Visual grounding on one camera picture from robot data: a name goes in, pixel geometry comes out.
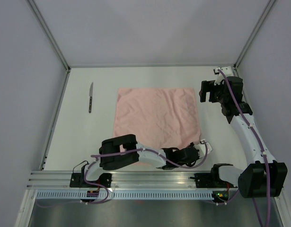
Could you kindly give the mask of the pink cloth napkin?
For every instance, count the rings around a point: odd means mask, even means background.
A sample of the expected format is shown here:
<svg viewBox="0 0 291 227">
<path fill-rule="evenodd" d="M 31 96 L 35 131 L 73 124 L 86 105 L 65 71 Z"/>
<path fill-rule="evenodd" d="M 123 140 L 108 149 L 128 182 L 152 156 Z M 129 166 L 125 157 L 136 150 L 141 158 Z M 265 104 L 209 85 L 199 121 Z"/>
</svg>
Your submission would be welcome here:
<svg viewBox="0 0 291 227">
<path fill-rule="evenodd" d="M 187 147 L 200 141 L 192 88 L 120 88 L 113 137 L 134 134 L 150 148 Z"/>
</svg>

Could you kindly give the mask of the steel knife black handle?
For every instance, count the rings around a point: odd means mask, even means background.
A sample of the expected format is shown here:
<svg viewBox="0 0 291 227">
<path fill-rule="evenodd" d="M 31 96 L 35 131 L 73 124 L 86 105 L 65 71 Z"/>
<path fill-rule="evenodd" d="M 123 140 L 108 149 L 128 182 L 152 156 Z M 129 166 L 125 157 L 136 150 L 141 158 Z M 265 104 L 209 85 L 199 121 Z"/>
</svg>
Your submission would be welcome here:
<svg viewBox="0 0 291 227">
<path fill-rule="evenodd" d="M 93 82 L 91 83 L 89 88 L 89 107 L 88 107 L 89 114 L 92 112 L 92 99 L 93 99 Z"/>
</svg>

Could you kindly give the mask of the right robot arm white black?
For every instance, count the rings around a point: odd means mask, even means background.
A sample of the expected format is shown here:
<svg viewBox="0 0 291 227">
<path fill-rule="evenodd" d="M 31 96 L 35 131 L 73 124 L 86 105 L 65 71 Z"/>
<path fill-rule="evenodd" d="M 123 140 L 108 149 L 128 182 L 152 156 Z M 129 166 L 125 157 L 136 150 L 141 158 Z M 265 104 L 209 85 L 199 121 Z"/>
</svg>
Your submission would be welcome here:
<svg viewBox="0 0 291 227">
<path fill-rule="evenodd" d="M 247 161 L 245 170 L 231 164 L 215 164 L 210 182 L 216 187 L 228 182 L 238 187 L 244 198 L 278 197 L 288 173 L 287 166 L 277 162 L 264 144 L 253 112 L 242 100 L 242 90 L 243 80 L 237 77 L 227 77 L 219 83 L 214 80 L 201 83 L 200 101 L 220 103 L 222 114 L 237 134 Z"/>
</svg>

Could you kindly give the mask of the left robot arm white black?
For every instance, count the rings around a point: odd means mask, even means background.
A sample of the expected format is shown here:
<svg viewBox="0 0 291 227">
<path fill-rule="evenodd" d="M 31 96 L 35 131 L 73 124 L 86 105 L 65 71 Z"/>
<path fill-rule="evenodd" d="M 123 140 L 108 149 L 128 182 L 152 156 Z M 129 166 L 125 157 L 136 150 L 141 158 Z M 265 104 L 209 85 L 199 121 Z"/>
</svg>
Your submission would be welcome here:
<svg viewBox="0 0 291 227">
<path fill-rule="evenodd" d="M 91 156 L 94 161 L 84 167 L 80 181 L 86 187 L 101 187 L 104 185 L 99 180 L 102 174 L 139 162 L 164 171 L 175 168 L 194 169 L 203 163 L 196 162 L 200 159 L 204 161 L 207 155 L 204 143 L 192 142 L 183 149 L 154 149 L 139 143 L 134 134 L 127 134 L 103 141 L 99 153 Z"/>
</svg>

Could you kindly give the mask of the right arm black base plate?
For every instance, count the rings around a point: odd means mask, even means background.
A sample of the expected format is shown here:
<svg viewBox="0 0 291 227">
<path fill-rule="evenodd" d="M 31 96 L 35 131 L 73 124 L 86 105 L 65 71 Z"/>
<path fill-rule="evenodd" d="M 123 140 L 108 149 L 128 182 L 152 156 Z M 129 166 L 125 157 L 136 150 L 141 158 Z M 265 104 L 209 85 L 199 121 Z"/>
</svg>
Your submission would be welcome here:
<svg viewBox="0 0 291 227">
<path fill-rule="evenodd" d="M 231 183 L 215 179 L 210 173 L 196 173 L 189 179 L 193 180 L 197 189 L 227 189 L 237 188 Z"/>
</svg>

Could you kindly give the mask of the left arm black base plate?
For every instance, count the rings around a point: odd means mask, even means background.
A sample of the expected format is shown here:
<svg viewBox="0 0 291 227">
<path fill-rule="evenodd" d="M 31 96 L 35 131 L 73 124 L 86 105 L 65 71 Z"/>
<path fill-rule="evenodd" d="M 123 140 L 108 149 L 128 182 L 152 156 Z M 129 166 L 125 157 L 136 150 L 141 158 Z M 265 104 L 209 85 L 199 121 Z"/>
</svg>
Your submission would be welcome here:
<svg viewBox="0 0 291 227">
<path fill-rule="evenodd" d="M 84 174 L 83 173 L 72 173 L 71 179 L 70 179 L 70 188 L 96 188 L 97 186 L 95 184 L 100 184 L 105 186 L 106 188 L 109 188 L 111 186 L 112 182 L 112 174 L 110 173 L 103 173 L 97 180 L 90 181 L 90 183 L 87 183 L 84 180 Z"/>
</svg>

